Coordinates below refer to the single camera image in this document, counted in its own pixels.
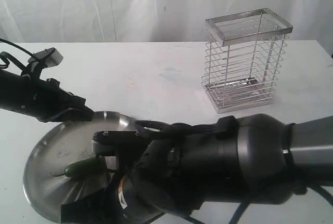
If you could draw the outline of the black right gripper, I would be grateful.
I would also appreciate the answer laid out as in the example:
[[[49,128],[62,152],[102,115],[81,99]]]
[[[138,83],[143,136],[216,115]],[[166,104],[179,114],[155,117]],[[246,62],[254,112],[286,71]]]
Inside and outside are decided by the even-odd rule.
[[[60,223],[152,223],[165,213],[187,216],[185,193],[168,167],[173,146],[170,140],[152,141],[125,175],[90,195],[62,204]]]

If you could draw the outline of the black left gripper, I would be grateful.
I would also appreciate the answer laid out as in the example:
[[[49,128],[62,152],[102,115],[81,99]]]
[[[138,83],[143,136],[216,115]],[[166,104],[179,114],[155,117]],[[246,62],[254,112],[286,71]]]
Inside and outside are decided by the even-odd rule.
[[[40,122],[89,122],[93,118],[94,111],[85,105],[85,99],[61,89],[55,80],[39,81],[29,92],[23,114]]]

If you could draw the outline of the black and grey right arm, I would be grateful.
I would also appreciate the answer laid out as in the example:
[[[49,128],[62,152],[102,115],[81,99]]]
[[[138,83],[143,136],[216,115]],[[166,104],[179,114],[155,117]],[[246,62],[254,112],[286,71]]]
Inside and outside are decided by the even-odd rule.
[[[232,202],[237,223],[250,204],[282,204],[312,189],[332,195],[332,117],[284,124],[266,115],[214,124],[136,122],[100,131],[117,168],[108,184],[60,209],[60,223],[152,223],[169,214],[196,223],[205,202]]]

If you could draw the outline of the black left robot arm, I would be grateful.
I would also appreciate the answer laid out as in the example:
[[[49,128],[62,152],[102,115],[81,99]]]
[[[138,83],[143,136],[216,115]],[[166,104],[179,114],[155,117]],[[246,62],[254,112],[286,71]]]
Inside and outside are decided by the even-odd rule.
[[[27,115],[38,121],[90,122],[94,111],[86,99],[60,88],[60,82],[30,79],[1,70],[1,109]]]

